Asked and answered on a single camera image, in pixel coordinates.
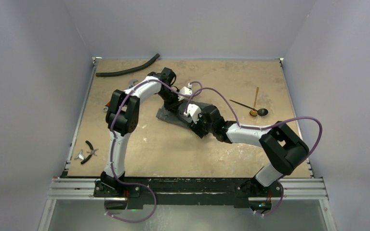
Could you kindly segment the grey cloth napkin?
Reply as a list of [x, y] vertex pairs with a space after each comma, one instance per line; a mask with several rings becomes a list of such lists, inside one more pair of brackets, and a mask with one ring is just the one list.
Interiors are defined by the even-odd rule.
[[[177, 111], [175, 112], [167, 110], [163, 105], [161, 108], [158, 109], [156, 118], [166, 123], [170, 123], [170, 124], [174, 124], [174, 125], [178, 125], [184, 128], [191, 129], [191, 124], [193, 124], [193, 120], [192, 118], [186, 117], [184, 115], [186, 104], [187, 102], [180, 103]], [[213, 104], [210, 104], [210, 103], [201, 103], [201, 102], [195, 102], [195, 101], [191, 101], [190, 104], [197, 105], [202, 111], [205, 111], [208, 108], [213, 108], [214, 106]], [[200, 128], [201, 130], [205, 130], [205, 131], [207, 130], [206, 125], [199, 125], [198, 128]]]

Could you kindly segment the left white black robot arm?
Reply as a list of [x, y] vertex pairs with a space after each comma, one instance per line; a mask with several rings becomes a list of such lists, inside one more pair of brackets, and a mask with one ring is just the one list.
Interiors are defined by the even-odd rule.
[[110, 130], [110, 149], [106, 167], [100, 176], [102, 187], [113, 197], [123, 194], [126, 183], [125, 155], [131, 134], [137, 127], [141, 103], [157, 94], [163, 100], [162, 111], [168, 115], [178, 115], [181, 100], [178, 90], [172, 89], [176, 74], [169, 68], [160, 73], [151, 72], [139, 84], [127, 90], [115, 90], [106, 114]]

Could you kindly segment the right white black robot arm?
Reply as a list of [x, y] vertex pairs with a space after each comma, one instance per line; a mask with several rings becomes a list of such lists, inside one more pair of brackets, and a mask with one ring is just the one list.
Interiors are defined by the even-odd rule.
[[249, 144], [264, 150], [269, 164], [237, 186], [239, 192], [264, 195], [272, 183], [290, 175], [309, 154], [308, 146], [287, 124], [248, 129], [236, 121], [225, 120], [212, 104], [199, 107], [182, 103], [181, 109], [182, 120], [200, 138], [210, 133], [220, 142]]

